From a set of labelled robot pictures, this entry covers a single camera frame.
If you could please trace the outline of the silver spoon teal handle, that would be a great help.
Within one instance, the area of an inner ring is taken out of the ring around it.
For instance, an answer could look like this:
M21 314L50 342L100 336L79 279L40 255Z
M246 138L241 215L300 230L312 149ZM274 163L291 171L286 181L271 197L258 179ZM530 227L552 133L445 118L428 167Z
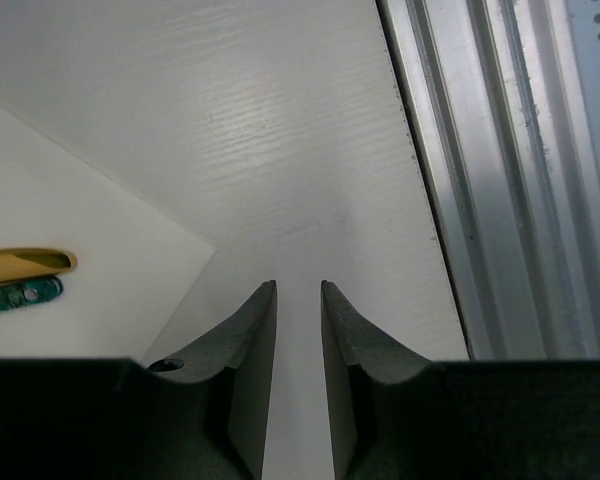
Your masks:
M62 295L64 285L56 276L0 285L0 313L51 302Z

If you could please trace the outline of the white paper napkin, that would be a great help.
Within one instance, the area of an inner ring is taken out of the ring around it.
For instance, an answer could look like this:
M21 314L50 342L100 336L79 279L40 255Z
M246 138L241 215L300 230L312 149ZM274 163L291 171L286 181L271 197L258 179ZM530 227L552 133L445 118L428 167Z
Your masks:
M213 248L0 108L0 249L77 258L51 302L0 313L0 357L141 360Z

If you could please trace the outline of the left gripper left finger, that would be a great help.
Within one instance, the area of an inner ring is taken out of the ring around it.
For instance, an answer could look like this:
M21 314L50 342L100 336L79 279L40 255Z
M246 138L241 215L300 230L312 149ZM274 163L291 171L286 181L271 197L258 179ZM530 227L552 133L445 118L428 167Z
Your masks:
M164 383L147 477L261 478L276 328L270 280L233 315L149 365Z

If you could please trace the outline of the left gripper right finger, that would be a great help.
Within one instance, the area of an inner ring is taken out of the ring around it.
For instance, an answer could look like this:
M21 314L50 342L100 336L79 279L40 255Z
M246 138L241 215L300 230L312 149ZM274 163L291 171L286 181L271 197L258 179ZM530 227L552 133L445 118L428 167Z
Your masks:
M403 396L431 361L366 319L335 283L324 280L320 295L335 477L399 479Z

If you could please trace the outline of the gold knife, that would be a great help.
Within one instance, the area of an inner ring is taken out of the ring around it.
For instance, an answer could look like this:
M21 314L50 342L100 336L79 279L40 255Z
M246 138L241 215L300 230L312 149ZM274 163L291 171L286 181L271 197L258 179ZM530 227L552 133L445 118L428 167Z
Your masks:
M77 268L77 256L53 248L0 249L0 284L53 276Z

